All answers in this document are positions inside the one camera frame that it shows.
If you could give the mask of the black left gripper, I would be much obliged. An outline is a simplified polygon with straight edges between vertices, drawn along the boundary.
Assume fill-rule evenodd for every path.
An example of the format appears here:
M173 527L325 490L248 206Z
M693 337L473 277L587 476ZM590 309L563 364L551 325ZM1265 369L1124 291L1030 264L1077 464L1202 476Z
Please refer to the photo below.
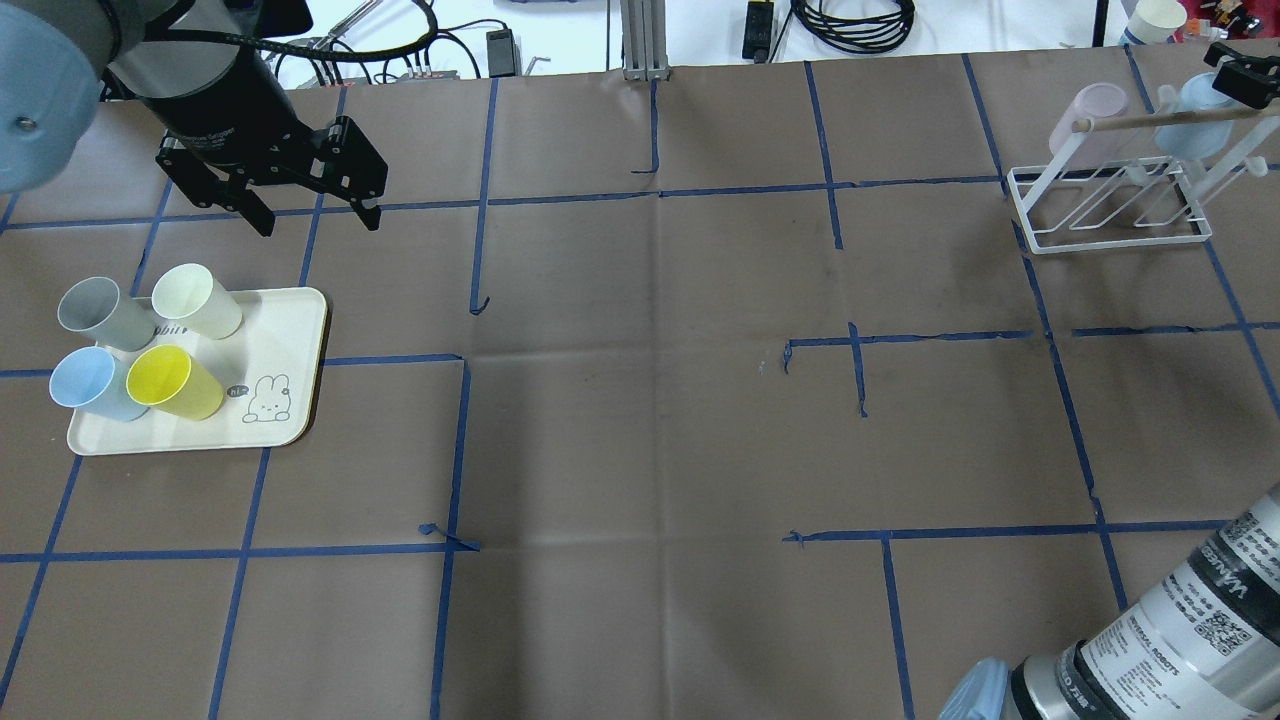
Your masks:
M166 129L156 163L192 205L238 211L270 237L276 218L255 187L297 184L349 204L367 231L380 228L387 160L351 117L319 129L303 123L253 50L238 50L202 88L140 100Z

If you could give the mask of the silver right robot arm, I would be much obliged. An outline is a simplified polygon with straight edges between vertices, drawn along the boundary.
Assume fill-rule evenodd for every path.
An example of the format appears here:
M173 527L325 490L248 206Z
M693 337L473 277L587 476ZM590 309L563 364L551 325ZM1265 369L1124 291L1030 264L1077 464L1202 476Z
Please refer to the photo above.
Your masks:
M1082 90L1039 167L1014 167L1034 255L1204 243L1206 205L1277 129L1277 58L1211 44L1208 70L1158 108ZM1207 536L1103 630L1015 666L979 661L943 719L1261 719L1277 707L1277 489Z

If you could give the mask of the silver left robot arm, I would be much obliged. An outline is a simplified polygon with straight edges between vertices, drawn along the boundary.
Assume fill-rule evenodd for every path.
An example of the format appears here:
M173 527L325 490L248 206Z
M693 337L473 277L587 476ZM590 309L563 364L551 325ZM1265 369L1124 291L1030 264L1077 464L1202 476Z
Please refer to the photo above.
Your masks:
M192 205L268 236L256 188L297 184L375 231L385 160L349 117L305 124L259 54L312 23L303 1L5 1L3 192L60 174L115 79L164 124L156 163Z

